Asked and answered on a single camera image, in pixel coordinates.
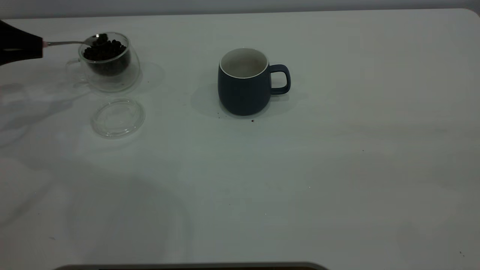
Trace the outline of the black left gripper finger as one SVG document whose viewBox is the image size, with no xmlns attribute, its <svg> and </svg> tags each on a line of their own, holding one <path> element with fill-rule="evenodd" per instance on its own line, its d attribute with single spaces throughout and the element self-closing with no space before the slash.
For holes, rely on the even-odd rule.
<svg viewBox="0 0 480 270">
<path fill-rule="evenodd" d="M 43 46 L 43 38 L 0 21 L 1 49 L 41 50 Z"/>
<path fill-rule="evenodd" d="M 0 66 L 21 60 L 40 58 L 43 58 L 43 48 L 33 50 L 21 48 L 2 48 L 0 50 Z"/>
</svg>

